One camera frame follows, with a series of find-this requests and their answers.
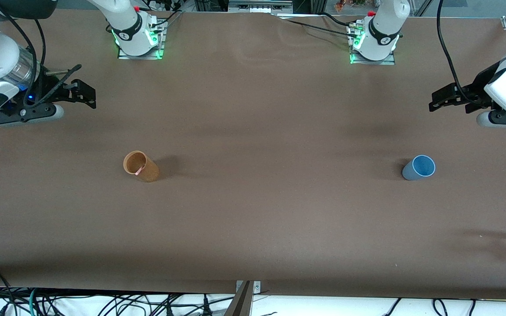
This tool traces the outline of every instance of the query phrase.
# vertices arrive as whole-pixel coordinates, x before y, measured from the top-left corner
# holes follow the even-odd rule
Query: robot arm
[[[353,50],[363,58],[380,61],[395,50],[399,32],[411,12],[407,0],[384,0],[374,16],[357,20],[357,28],[347,27],[349,33],[358,37],[352,40]]]
[[[157,46],[150,36],[157,18],[138,12],[129,0],[88,0],[107,18],[116,42],[130,56],[146,54]],[[47,18],[56,8],[55,0],[0,0],[0,21],[15,18]],[[80,65],[70,70],[75,71]],[[95,91],[81,80],[66,84],[67,75],[59,80],[36,62],[28,50],[0,32],[0,124],[17,125],[62,117],[57,101],[84,102],[96,108]]]
[[[462,92],[465,96],[455,83],[433,92],[429,111],[462,104],[465,104],[467,114],[490,108],[478,115],[477,123],[487,127],[506,127],[506,56],[480,72],[471,84],[462,87]]]

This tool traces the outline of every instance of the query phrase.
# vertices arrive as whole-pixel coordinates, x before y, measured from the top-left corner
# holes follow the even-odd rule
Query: cable
[[[145,0],[142,0],[142,2],[143,2],[144,4],[146,4],[146,6],[148,7],[148,9],[150,9],[150,10],[152,10],[152,11],[153,11],[153,9],[151,8],[151,6],[149,6],[149,1],[147,1],[147,2],[146,2]]]
[[[46,60],[46,38],[44,38],[44,31],[42,31],[40,22],[38,22],[38,20],[34,20],[34,22],[36,22],[36,27],[40,33],[40,40],[42,41],[42,56],[40,57],[40,64],[43,65],[44,61]]]
[[[156,24],[152,24],[151,27],[154,28],[156,26],[159,26],[165,22],[167,22],[170,18],[172,18],[177,12],[182,12],[181,10],[174,10],[173,13],[171,13],[170,16],[168,16],[165,20],[163,20],[162,22],[159,22],[159,23],[156,23]]]
[[[48,91],[48,93],[46,93],[42,98],[40,98],[40,100],[38,100],[37,102],[35,102],[34,104],[32,104],[28,107],[34,108],[34,107],[38,106],[39,104],[46,102],[46,100],[48,100],[52,96],[52,94],[54,94],[54,92],[56,92],[56,90],[58,90],[58,88],[60,88],[66,82],[66,80],[68,80],[68,78],[70,78],[70,76],[74,72],[78,71],[80,68],[81,68],[81,64],[76,64],[76,66],[74,66],[73,68],[68,70],[68,72],[62,77],[62,79],[60,79],[60,81],[58,81],[58,82],[56,82],[56,84],[54,84],[54,86],[52,87],[52,89],[50,89],[50,91]]]
[[[332,16],[331,14],[327,13],[327,12],[321,12],[321,13],[318,13],[318,15],[324,15],[324,16],[327,16],[328,18],[330,18],[331,20],[333,20],[333,22],[339,24],[339,25],[342,25],[342,26],[349,26],[349,24],[353,23],[353,22],[356,22],[357,20],[354,20],[352,22],[341,22],[339,20],[337,20],[335,18],[335,16]]]
[[[231,296],[231,298],[221,298],[219,300],[215,300],[215,301],[210,302],[209,305],[216,304],[218,302],[223,302],[223,301],[231,300],[232,298],[233,298],[233,296]],[[184,314],[183,316],[190,316],[193,312],[196,312],[197,310],[199,310],[199,309],[201,309],[203,307],[204,307],[204,305],[200,306],[200,307],[197,307],[194,310],[191,310],[190,312],[188,312],[187,314]]]
[[[384,316],[391,316],[391,314],[394,312],[395,310],[395,307],[399,304],[399,302],[401,301],[401,298],[398,298],[394,304],[392,305],[392,307],[390,308],[390,311],[387,312]]]
[[[308,26],[310,28],[315,28],[315,29],[318,29],[318,30],[326,31],[326,32],[331,32],[331,33],[335,33],[335,34],[341,34],[341,35],[350,36],[350,37],[357,37],[355,34],[348,34],[348,33],[345,33],[345,32],[338,32],[338,31],[334,31],[334,30],[320,28],[319,26],[305,24],[305,23],[302,23],[302,22],[296,22],[296,21],[292,21],[292,20],[289,20],[289,19],[287,19],[287,21],[290,22],[290,23],[300,24],[300,25],[303,25],[303,26]]]
[[[438,309],[436,308],[436,302],[440,302],[440,305],[442,305],[442,309],[444,310],[444,315],[442,315]],[[446,306],[444,305],[444,302],[440,299],[440,298],[435,298],[434,300],[432,300],[432,308],[434,309],[434,312],[436,312],[436,314],[438,316],[448,316],[448,312],[446,311]]]
[[[472,298],[472,307],[470,307],[470,311],[468,312],[468,316],[472,316],[474,308],[476,308],[476,299]]]
[[[202,316],[212,316],[212,310],[210,309],[210,304],[208,303],[208,297],[204,294],[204,308],[202,312]]]
[[[466,101],[473,103],[473,104],[481,104],[481,102],[476,102],[470,100],[468,96],[464,93],[464,90],[462,90],[462,86],[460,85],[460,81],[458,80],[458,76],[456,74],[456,70],[454,69],[454,64],[452,63],[452,58],[450,57],[450,54],[448,53],[448,50],[446,49],[446,44],[444,44],[444,39],[442,38],[442,32],[440,30],[440,13],[442,11],[442,3],[444,0],[439,0],[438,2],[438,10],[436,12],[436,32],[438,35],[438,40],[440,41],[440,46],[442,46],[442,51],[444,52],[444,55],[446,56],[446,60],[448,61],[448,67],[450,67],[450,72],[452,72],[452,77],[454,77],[454,82],[456,84],[456,88],[458,88],[458,92],[462,95],[462,98],[466,99]]]
[[[15,314],[15,316],[18,316],[17,303],[14,301],[13,292],[10,289],[11,286],[9,285],[9,282],[7,281],[7,279],[4,278],[4,276],[1,274],[1,272],[0,272],[0,279],[1,279],[1,282],[4,283],[5,288],[7,289],[8,293],[9,293],[9,299],[11,300],[11,304],[13,304],[13,307],[14,307],[14,314]]]
[[[34,292],[36,292],[36,288],[34,288],[32,292],[30,292],[30,297],[29,297],[30,316],[35,316],[34,315],[34,306],[33,306]]]
[[[131,303],[129,304],[124,304],[124,305],[121,305],[120,307],[123,307],[123,306],[126,306],[123,310],[121,310],[119,313],[117,313],[117,315],[120,315],[122,314],[125,310],[127,310],[127,308],[130,306],[130,307],[137,307],[137,308],[140,308],[144,311],[144,316],[146,316],[146,309],[143,308],[142,306],[137,306],[137,305],[131,305]]]
[[[33,63],[32,70],[31,70],[32,73],[31,73],[31,76],[30,76],[29,86],[28,86],[28,88],[26,88],[26,93],[25,93],[25,95],[22,98],[22,104],[23,104],[23,106],[26,106],[26,97],[30,94],[30,90],[34,86],[34,78],[36,77],[36,63],[37,63],[37,61],[36,61],[36,51],[34,50],[34,46],[33,46],[32,42],[30,42],[30,38],[26,35],[26,33],[22,30],[22,28],[17,24],[17,22],[14,21],[14,19],[12,18],[12,16],[10,16],[5,10],[3,10],[1,8],[1,6],[0,6],[0,12],[2,12],[4,14],[4,16],[6,18],[8,18],[9,22],[11,22],[11,24],[13,24],[14,28],[16,28],[18,30],[18,32],[25,39],[26,44],[30,48],[30,54],[32,56],[32,63]]]

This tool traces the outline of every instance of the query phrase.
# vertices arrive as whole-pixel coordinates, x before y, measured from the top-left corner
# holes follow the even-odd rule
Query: brown table
[[[98,108],[0,127],[12,285],[506,298],[506,129],[428,112],[452,82],[433,18],[407,20],[395,66],[351,65],[341,36],[269,14],[184,14],[161,61],[117,60],[98,11],[42,24],[46,66],[81,63]],[[499,20],[443,27],[464,84],[506,54]],[[126,174],[132,150],[165,179]],[[405,181],[416,154],[437,172]]]

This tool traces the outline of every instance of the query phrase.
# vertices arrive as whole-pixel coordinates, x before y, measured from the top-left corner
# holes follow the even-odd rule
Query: cardboard tube
[[[124,158],[124,170],[144,182],[153,182],[159,178],[159,167],[146,154],[134,150]]]

